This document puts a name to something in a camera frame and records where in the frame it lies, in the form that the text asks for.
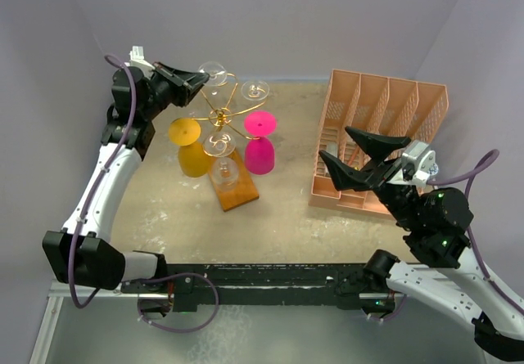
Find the clear champagne flute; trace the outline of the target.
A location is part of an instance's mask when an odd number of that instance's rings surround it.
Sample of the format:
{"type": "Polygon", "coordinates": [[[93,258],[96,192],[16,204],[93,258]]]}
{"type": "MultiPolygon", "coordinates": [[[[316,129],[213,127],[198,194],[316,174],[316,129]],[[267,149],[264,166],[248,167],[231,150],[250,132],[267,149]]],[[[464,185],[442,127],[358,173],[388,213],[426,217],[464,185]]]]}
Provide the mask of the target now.
{"type": "Polygon", "coordinates": [[[209,75],[206,82],[206,93],[213,97],[216,96],[219,93],[219,88],[227,82],[227,70],[217,61],[207,61],[198,70],[209,75]]]}

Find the clear wine glass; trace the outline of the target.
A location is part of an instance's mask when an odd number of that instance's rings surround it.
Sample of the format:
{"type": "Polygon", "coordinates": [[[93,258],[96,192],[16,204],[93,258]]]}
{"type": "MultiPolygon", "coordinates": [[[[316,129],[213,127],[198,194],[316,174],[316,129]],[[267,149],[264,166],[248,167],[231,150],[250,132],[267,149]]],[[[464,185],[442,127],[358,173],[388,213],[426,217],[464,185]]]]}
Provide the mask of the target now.
{"type": "Polygon", "coordinates": [[[248,101],[264,101],[269,95],[269,85],[263,80],[246,81],[241,87],[242,96],[248,101]]]}
{"type": "Polygon", "coordinates": [[[211,132],[204,141],[204,152],[213,160],[210,179],[220,191],[231,191],[237,185],[239,168],[233,160],[236,141],[224,130],[211,132]]]}

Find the clear wine glass front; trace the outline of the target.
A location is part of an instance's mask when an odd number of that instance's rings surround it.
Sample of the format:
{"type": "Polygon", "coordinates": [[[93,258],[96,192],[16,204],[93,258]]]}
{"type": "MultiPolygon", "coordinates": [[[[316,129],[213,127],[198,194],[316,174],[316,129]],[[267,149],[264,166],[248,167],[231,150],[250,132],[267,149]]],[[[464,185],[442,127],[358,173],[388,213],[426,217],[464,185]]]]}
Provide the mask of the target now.
{"type": "Polygon", "coordinates": [[[224,130],[211,132],[204,141],[204,152],[213,160],[210,179],[220,191],[231,191],[237,185],[239,168],[233,160],[236,141],[224,130]]]}

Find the yellow plastic goblet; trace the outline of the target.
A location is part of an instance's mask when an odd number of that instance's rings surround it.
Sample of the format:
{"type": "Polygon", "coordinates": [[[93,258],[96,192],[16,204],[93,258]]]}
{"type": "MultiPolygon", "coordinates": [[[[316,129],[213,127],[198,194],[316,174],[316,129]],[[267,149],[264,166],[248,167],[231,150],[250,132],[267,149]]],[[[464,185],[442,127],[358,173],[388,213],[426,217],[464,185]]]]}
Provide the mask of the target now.
{"type": "Polygon", "coordinates": [[[211,159],[199,142],[200,124],[190,118],[174,120],[168,129],[169,140],[178,146],[178,162],[184,175],[199,178],[208,173],[211,159]]]}

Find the magenta plastic goblet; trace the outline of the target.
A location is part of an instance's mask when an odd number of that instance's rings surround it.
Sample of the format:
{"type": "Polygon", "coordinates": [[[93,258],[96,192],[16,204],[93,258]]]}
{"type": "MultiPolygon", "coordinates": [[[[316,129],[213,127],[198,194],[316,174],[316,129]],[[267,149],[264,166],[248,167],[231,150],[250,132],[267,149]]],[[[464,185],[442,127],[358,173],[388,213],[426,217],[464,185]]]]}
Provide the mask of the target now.
{"type": "Polygon", "coordinates": [[[275,149],[268,136],[276,127],[275,117],[264,110],[257,110],[245,118],[244,128],[252,136],[245,149],[245,166],[250,173],[265,175],[273,170],[275,149]]]}

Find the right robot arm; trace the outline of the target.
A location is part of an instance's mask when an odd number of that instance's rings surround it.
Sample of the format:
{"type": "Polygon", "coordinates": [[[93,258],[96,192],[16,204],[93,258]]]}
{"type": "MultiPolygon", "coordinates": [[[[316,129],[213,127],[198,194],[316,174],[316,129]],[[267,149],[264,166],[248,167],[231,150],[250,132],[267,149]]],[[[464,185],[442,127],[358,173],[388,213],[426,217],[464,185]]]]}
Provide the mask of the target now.
{"type": "Polygon", "coordinates": [[[371,191],[406,231],[404,242],[422,264],[455,284],[424,277],[395,255],[377,250],[364,266],[373,291],[399,291],[461,323],[477,346],[503,362],[523,359],[523,299],[481,260],[472,235],[468,191],[433,182],[436,153],[426,142],[387,137],[348,126],[367,156],[354,169],[335,155],[318,155],[338,191],[371,191]]]}

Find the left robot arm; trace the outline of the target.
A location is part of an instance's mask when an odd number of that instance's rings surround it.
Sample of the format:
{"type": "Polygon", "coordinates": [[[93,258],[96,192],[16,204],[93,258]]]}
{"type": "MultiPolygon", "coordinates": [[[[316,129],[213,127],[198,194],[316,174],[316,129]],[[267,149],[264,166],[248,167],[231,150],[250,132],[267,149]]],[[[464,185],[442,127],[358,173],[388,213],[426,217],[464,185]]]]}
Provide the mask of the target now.
{"type": "Polygon", "coordinates": [[[60,231],[47,231],[43,251],[61,283],[112,290],[123,281],[140,280],[151,292],[169,280],[163,255],[121,253],[111,246],[111,229],[130,179],[155,135],[153,119],[169,105],[184,107],[209,79],[205,72],[175,70],[156,62],[112,76],[113,102],[93,174],[74,212],[60,231]]]}

